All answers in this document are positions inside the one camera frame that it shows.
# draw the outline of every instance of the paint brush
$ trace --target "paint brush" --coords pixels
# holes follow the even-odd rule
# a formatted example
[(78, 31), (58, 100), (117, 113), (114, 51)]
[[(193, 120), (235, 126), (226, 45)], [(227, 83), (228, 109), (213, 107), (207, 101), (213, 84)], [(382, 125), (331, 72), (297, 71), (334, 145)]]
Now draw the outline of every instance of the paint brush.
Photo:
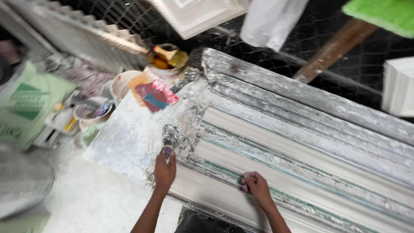
[(178, 143), (179, 132), (177, 127), (172, 124), (164, 125), (162, 129), (162, 138), (164, 142), (164, 154), (167, 164), (170, 165), (170, 156), (174, 147)]

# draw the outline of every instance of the chain-link fence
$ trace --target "chain-link fence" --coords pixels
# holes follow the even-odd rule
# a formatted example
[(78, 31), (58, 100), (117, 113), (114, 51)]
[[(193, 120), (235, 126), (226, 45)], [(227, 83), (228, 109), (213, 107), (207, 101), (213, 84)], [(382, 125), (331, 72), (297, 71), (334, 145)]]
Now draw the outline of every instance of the chain-link fence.
[[(310, 0), (282, 51), (299, 60), (309, 60), (350, 18), (341, 12), (346, 1)], [(242, 42), (238, 34), (244, 16), (220, 25), (222, 30), (208, 30), (184, 41), (149, 3), (142, 0), (60, 2), (106, 20), (108, 24), (140, 34), (149, 45), (173, 43), (187, 52), (207, 46), (288, 77), (300, 68), (300, 63), (282, 59), (271, 49), (256, 48)], [(383, 62), (404, 56), (414, 56), (414, 40), (379, 29), (329, 68), (339, 75), (317, 77), (310, 85), (380, 109)]]

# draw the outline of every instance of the white cloth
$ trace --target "white cloth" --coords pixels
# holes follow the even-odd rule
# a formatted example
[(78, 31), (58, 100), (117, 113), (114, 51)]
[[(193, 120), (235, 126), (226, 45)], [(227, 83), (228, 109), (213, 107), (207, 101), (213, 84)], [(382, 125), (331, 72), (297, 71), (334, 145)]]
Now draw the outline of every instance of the white cloth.
[(283, 46), (309, 0), (253, 0), (240, 38), (255, 47), (276, 52)]

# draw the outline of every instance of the hand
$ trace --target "hand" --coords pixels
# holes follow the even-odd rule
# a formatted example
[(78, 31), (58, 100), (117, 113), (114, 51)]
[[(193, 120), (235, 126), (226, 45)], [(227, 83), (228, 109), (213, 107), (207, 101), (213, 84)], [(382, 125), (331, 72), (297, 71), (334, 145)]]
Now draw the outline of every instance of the hand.
[(262, 209), (274, 207), (267, 181), (258, 172), (244, 173), (241, 183), (243, 191), (249, 192), (250, 190)]
[(155, 160), (155, 191), (167, 194), (176, 177), (176, 153), (170, 156), (170, 165), (165, 161), (164, 148)]

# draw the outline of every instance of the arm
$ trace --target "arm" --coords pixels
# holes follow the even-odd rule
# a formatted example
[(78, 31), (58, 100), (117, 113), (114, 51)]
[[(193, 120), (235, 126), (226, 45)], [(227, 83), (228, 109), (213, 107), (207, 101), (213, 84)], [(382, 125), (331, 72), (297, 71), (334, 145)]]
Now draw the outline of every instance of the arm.
[(176, 157), (171, 153), (171, 164), (165, 161), (164, 149), (155, 161), (155, 189), (147, 206), (135, 224), (131, 233), (153, 233), (158, 220), (159, 210), (164, 197), (176, 177)]
[(267, 181), (258, 172), (246, 172), (241, 182), (243, 190), (245, 192), (250, 190), (266, 213), (273, 233), (291, 233), (270, 196)]

